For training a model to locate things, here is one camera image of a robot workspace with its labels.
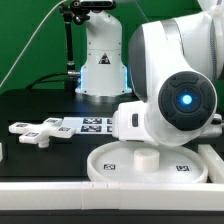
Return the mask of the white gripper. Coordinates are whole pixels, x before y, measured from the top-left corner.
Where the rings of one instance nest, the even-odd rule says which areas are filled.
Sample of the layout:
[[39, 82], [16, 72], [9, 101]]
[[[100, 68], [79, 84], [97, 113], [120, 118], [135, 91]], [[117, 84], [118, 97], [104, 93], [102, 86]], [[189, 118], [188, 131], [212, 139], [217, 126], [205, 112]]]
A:
[[145, 109], [146, 106], [141, 101], [121, 103], [113, 114], [112, 136], [120, 141], [143, 141], [156, 144], [146, 129]]

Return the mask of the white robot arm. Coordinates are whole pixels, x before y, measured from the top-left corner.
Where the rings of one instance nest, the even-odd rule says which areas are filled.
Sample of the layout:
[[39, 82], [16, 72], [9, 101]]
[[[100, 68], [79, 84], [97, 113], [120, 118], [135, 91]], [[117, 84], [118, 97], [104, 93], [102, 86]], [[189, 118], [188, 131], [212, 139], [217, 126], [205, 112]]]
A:
[[118, 55], [121, 27], [105, 12], [113, 0], [80, 0], [87, 22], [87, 61], [76, 92], [92, 100], [126, 91], [128, 74], [138, 100], [122, 103], [112, 135], [121, 141], [180, 146], [222, 134], [214, 81], [224, 71], [224, 0], [197, 0], [197, 14], [141, 25], [129, 42], [128, 67]]

